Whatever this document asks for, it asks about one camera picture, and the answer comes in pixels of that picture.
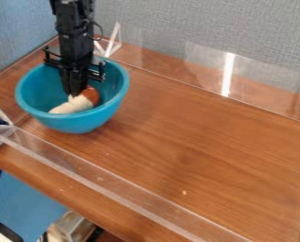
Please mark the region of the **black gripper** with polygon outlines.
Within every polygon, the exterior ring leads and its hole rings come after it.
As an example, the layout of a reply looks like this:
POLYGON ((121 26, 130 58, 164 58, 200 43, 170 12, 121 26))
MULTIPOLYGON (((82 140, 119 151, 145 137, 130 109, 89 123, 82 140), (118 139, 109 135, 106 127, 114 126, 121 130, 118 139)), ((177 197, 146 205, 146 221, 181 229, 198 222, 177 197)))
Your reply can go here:
POLYGON ((90 79, 105 80, 105 61, 93 55, 93 39, 86 33, 59 35, 58 46, 44 45, 44 64, 56 68, 63 91, 77 96, 86 87, 90 79))

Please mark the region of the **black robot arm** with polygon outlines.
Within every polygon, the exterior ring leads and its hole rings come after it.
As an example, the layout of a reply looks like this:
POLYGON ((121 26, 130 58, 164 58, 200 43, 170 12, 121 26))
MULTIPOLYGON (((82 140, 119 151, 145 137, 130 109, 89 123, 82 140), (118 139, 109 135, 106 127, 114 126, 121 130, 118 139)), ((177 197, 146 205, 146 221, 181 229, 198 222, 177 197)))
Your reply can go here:
POLYGON ((105 81, 105 62, 94 56, 94 27, 103 29, 93 19, 93 0, 50 0, 56 17, 58 46, 44 45, 44 64, 59 73, 63 92, 78 96, 89 80, 105 81))

